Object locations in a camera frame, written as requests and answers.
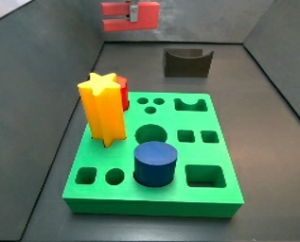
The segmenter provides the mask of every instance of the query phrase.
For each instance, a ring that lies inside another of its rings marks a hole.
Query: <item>red object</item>
[[[129,100],[128,100],[128,79],[124,78],[124,77],[117,76],[117,82],[121,85],[124,111],[126,111],[128,108],[129,108]]]
[[[129,3],[102,3],[104,16],[129,15]],[[104,20],[105,32],[152,29],[158,26],[160,4],[138,3],[137,22],[129,19]]]

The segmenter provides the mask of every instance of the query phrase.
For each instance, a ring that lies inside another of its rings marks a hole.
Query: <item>yellow star block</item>
[[[78,85],[85,115],[94,139],[102,139],[105,147],[114,140],[126,139],[121,85],[117,74],[101,76],[90,73],[90,80]]]

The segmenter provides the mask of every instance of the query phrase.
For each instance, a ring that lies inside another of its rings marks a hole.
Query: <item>green foam board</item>
[[[74,213],[232,217],[244,204],[212,98],[129,93],[128,138],[105,148],[86,126],[62,197]],[[160,188],[133,178],[133,151],[162,141],[177,149],[173,182]]]

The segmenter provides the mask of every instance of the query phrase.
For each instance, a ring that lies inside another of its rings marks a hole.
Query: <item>table surface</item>
[[[215,50],[208,78],[165,78],[164,49]],[[300,120],[241,45],[106,43],[96,71],[130,91],[212,96],[245,205],[229,218],[73,214],[61,195],[86,119],[78,105],[25,241],[300,240]]]

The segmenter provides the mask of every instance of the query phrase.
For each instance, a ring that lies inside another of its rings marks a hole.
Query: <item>dark navy cylinder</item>
[[[157,141],[134,149],[134,179],[145,186],[161,187],[173,181],[177,160],[176,148]]]

